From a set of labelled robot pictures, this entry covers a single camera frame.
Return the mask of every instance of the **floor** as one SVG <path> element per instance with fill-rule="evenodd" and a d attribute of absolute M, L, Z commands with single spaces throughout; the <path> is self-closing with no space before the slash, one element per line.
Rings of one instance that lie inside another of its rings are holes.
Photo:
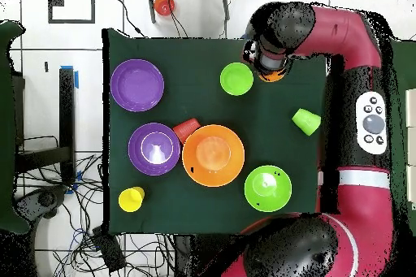
<path fill-rule="evenodd" d="M 128 18 L 148 37 L 177 37 L 171 17 L 156 14 L 156 24 L 150 21 L 147 0 L 121 0 L 128 10 Z M 222 0 L 175 0 L 175 16 L 182 23 L 190 37 L 238 38 L 245 32 L 249 17 L 263 3 L 270 1 L 321 2 L 331 6 L 377 11 L 390 24 L 396 37 L 410 39 L 416 34 L 416 0 L 230 0 L 231 19 L 224 33 L 224 12 Z M 91 0 L 64 0 L 62 6 L 52 8 L 52 19 L 90 19 Z M 102 153 L 102 28 L 118 29 L 132 37 L 138 37 L 127 21 L 126 12 L 117 0 L 95 0 L 94 24 L 50 24 L 48 22 L 48 0 L 0 0 L 0 20 L 17 20 L 26 28 L 22 37 L 11 44 L 11 59 L 16 71 L 26 79 L 24 91 L 24 132 L 25 137 L 59 135 L 59 82 L 61 66 L 73 66 L 78 71 L 79 83 L 76 88 L 76 159 L 78 171 L 83 171 L 90 160 Z M 54 146 L 53 138 L 25 141 L 24 148 L 42 149 Z M 97 164 L 83 174 L 83 179 L 99 184 Z M 39 181 L 36 172 L 21 175 L 16 196 L 22 196 L 35 189 Z M 49 172 L 47 177 L 56 177 Z M 102 193 L 80 186 L 78 191 L 90 197 L 88 204 L 91 228 L 102 223 Z M 76 246 L 77 232 L 74 228 L 85 227 L 85 215 L 80 214 L 80 204 L 74 193 L 65 195 L 65 208 L 51 220 L 42 219 L 37 230 L 36 260 L 40 277 L 60 277 L 55 272 L 59 262 L 66 258 Z M 127 260 L 133 266 L 149 266 L 151 275 L 167 276 L 167 264 L 154 235 L 123 235 L 119 243 Z M 100 258 L 94 259 L 96 267 L 102 265 Z M 93 277 L 91 273 L 78 272 L 73 277 Z M 96 277 L 145 277 L 145 273 L 125 268 L 111 275 L 108 271 L 97 271 Z"/>

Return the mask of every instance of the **green cup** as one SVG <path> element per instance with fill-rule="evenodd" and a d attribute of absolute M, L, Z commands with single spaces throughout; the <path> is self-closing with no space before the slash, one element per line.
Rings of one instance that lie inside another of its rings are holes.
<path fill-rule="evenodd" d="M 281 168 L 260 166 L 245 180 L 244 194 L 254 209 L 270 213 L 286 206 L 292 195 L 292 182 Z"/>
<path fill-rule="evenodd" d="M 230 63 L 221 71 L 219 82 L 228 94 L 242 95 L 251 89 L 254 78 L 250 68 L 245 64 Z"/>
<path fill-rule="evenodd" d="M 304 109 L 299 109 L 292 121 L 307 135 L 312 135 L 321 125 L 321 117 Z"/>

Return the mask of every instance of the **orange bowl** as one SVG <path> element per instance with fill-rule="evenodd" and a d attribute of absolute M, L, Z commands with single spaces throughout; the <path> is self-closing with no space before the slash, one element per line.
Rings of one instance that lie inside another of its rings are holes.
<path fill-rule="evenodd" d="M 188 137 L 182 151 L 186 173 L 200 185 L 231 183 L 244 164 L 244 146 L 233 130 L 206 125 Z"/>

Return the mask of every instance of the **purple plate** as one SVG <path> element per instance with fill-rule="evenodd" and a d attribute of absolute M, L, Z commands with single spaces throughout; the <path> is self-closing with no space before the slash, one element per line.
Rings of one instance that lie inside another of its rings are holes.
<path fill-rule="evenodd" d="M 128 156 L 136 169 L 145 175 L 162 175 L 178 163 L 179 139 L 166 125 L 148 123 L 130 137 Z"/>
<path fill-rule="evenodd" d="M 144 59 L 121 63 L 111 76 L 111 94 L 121 107 L 132 112 L 154 107 L 163 95 L 164 82 L 160 71 Z"/>

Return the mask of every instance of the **dark green tablecloth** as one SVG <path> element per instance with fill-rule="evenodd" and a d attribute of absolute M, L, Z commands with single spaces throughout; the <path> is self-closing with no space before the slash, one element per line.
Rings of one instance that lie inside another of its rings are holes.
<path fill-rule="evenodd" d="M 29 225 L 14 210 L 16 123 L 11 80 L 10 45 L 24 30 L 14 21 L 0 20 L 0 229 L 26 233 Z"/>
<path fill-rule="evenodd" d="M 279 82 L 254 76 L 247 94 L 233 97 L 219 84 L 219 74 L 240 62 L 244 42 L 202 39 L 132 39 L 114 30 L 109 38 L 110 74 L 130 58 L 153 63 L 163 75 L 162 100 L 151 110 L 132 113 L 110 96 L 110 227 L 111 233 L 237 233 L 267 216 L 245 200 L 244 181 L 265 164 L 284 169 L 292 180 L 292 197 L 279 212 L 313 212 L 317 187 L 318 133 L 306 136 L 291 120 L 300 107 L 321 113 L 325 83 L 324 57 L 295 63 Z M 220 188 L 207 188 L 186 174 L 181 160 L 160 176 L 140 173 L 128 158 L 128 140 L 142 124 L 173 128 L 195 117 L 200 124 L 232 129 L 245 146 L 245 165 L 238 177 Z M 135 213 L 119 208 L 121 191 L 145 190 Z"/>

